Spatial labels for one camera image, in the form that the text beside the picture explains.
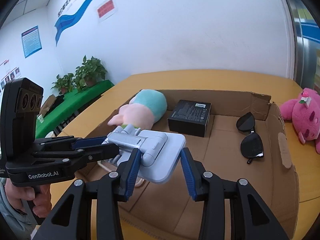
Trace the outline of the grey sleeve forearm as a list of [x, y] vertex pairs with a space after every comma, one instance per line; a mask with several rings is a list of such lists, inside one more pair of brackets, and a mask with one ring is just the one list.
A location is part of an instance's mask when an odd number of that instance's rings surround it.
[[35, 228], [26, 213], [13, 208], [5, 193], [6, 178], [1, 178], [1, 227], [5, 239], [31, 239], [31, 233]]

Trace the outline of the person's left hand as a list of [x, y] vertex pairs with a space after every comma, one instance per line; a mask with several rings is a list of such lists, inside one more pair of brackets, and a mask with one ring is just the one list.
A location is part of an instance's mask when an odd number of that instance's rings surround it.
[[24, 211], [22, 200], [32, 201], [33, 212], [40, 218], [47, 217], [52, 209], [50, 184], [41, 185], [40, 192], [35, 193], [32, 187], [16, 187], [7, 179], [4, 188], [9, 204], [16, 210]]

